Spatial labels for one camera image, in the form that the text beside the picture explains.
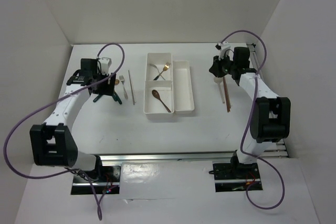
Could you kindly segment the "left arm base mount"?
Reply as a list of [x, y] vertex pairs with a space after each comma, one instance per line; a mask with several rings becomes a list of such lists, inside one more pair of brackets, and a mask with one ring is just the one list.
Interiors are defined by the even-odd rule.
[[89, 179], [78, 170], [72, 171], [72, 195], [93, 195], [89, 181], [98, 195], [119, 194], [121, 166], [104, 166], [99, 155], [94, 155], [95, 164], [93, 170], [84, 170]]

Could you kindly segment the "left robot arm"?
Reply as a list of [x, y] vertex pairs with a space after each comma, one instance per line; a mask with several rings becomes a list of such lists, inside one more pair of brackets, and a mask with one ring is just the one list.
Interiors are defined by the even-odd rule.
[[79, 151], [71, 130], [92, 94], [114, 94], [115, 77], [109, 77], [111, 64], [110, 58], [81, 59], [80, 69], [66, 83], [65, 99], [57, 103], [43, 124], [33, 125], [29, 131], [36, 165], [80, 169], [93, 182], [103, 177], [101, 159]]

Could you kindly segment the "dark wooden spoon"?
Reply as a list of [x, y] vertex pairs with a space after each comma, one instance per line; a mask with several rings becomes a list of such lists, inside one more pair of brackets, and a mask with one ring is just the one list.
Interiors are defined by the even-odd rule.
[[152, 90], [152, 95], [157, 99], [159, 100], [162, 105], [165, 107], [165, 109], [168, 111], [168, 113], [171, 113], [171, 110], [168, 108], [168, 106], [162, 101], [161, 97], [160, 97], [160, 94], [157, 90]]

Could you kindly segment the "gold fork green handle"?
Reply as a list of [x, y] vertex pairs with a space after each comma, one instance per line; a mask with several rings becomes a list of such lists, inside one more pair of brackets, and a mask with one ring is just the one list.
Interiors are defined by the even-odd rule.
[[167, 63], [164, 65], [163, 69], [162, 69], [162, 70], [159, 70], [159, 71], [160, 71], [160, 74], [162, 75], [164, 72], [166, 72], [167, 70], [169, 70], [169, 69], [170, 69], [170, 66], [171, 66], [171, 63], [170, 63], [170, 62], [167, 62]]

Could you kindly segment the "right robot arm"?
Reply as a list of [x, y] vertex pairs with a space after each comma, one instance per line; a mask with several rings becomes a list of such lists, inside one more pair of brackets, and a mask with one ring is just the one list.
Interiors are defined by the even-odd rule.
[[288, 137], [291, 102], [274, 93], [250, 66], [249, 48], [231, 49], [225, 44], [217, 44], [216, 48], [219, 54], [213, 58], [209, 72], [217, 79], [231, 76], [251, 98], [252, 108], [244, 139], [231, 157], [229, 168], [224, 171], [215, 169], [213, 173], [217, 177], [244, 178], [257, 167], [257, 158], [271, 144]]

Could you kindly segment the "large silver fork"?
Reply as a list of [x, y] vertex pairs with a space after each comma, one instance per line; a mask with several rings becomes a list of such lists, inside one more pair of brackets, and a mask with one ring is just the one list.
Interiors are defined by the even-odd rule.
[[158, 78], [157, 78], [157, 80], [159, 79], [159, 77], [161, 77], [163, 80], [166, 80], [166, 79], [160, 74], [160, 71], [159, 71], [159, 69], [158, 69], [158, 67], [157, 67], [156, 65], [150, 63], [149, 66], [151, 66], [151, 67], [153, 67], [153, 68], [155, 68], [155, 69], [157, 70], [157, 72], [158, 72]]

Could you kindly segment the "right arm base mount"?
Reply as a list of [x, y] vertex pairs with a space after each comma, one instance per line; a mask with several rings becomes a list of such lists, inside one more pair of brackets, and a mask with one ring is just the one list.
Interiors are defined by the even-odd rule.
[[234, 167], [229, 163], [214, 163], [208, 172], [214, 176], [215, 191], [236, 192], [263, 190], [257, 163]]

